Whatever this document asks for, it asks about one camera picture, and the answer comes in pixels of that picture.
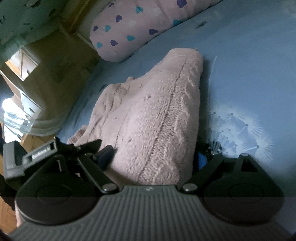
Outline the pink knitted cardigan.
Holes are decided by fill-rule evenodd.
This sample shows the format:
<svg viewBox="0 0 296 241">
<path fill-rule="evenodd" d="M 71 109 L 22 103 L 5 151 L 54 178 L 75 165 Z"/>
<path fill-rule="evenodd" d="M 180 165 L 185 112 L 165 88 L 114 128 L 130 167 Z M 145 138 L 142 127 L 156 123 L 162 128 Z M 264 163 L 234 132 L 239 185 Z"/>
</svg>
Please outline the pink knitted cardigan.
<svg viewBox="0 0 296 241">
<path fill-rule="evenodd" d="M 192 174 L 203 57 L 175 48 L 139 78 L 108 85 L 88 125 L 68 143 L 100 139 L 115 155 L 105 174 L 118 186 L 182 185 Z"/>
</svg>

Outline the white mosquito net curtain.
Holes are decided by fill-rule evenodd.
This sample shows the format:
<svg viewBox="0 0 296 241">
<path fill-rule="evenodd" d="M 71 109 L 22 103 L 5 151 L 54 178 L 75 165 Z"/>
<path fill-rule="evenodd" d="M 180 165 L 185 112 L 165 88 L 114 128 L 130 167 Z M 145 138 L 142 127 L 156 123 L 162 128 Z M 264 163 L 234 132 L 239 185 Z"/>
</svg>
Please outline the white mosquito net curtain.
<svg viewBox="0 0 296 241">
<path fill-rule="evenodd" d="M 62 128 L 67 115 L 59 114 L 54 118 L 33 118 L 19 108 L 8 98 L 1 103 L 1 123 L 4 126 L 19 131 L 23 134 L 33 136 L 50 136 L 59 132 Z"/>
</svg>

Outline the wooden drawer cabinet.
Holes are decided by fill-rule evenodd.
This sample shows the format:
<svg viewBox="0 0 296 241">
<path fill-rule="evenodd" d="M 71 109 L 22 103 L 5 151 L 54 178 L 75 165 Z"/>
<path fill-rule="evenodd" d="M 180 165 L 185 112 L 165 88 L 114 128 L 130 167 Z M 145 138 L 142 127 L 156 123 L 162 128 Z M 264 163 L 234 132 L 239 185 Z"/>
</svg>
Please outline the wooden drawer cabinet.
<svg viewBox="0 0 296 241">
<path fill-rule="evenodd" d="M 18 49 L 14 54 L 18 55 L 18 65 L 12 58 L 1 64 L 4 77 L 21 97 L 25 97 L 23 108 L 27 114 L 38 121 L 48 120 L 52 90 L 48 58 L 44 49 L 32 43 Z"/>
</svg>

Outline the blue dandelion bed sheet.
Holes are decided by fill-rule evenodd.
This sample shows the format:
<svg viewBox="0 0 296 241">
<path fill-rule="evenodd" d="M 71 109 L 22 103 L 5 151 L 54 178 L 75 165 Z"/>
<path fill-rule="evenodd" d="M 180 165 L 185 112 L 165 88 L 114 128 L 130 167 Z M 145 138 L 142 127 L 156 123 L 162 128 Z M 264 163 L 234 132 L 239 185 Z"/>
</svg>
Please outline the blue dandelion bed sheet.
<svg viewBox="0 0 296 241">
<path fill-rule="evenodd" d="M 199 136 L 248 153 L 283 190 L 275 221 L 295 232 L 295 1 L 222 1 L 154 38 L 121 63 L 100 61 L 58 136 L 89 123 L 107 85 L 138 78 L 173 48 L 204 58 Z"/>
</svg>

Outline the pink heart-print folded blanket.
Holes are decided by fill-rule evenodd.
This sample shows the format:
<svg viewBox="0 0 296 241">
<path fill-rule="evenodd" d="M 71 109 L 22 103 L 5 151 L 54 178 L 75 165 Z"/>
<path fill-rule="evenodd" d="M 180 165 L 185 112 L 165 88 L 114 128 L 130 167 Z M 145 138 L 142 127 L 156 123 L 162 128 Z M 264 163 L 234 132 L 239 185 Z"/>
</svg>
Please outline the pink heart-print folded blanket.
<svg viewBox="0 0 296 241">
<path fill-rule="evenodd" d="M 111 1 L 94 18 L 90 40 L 108 62 L 130 57 L 159 34 L 216 5 L 218 1 Z"/>
</svg>

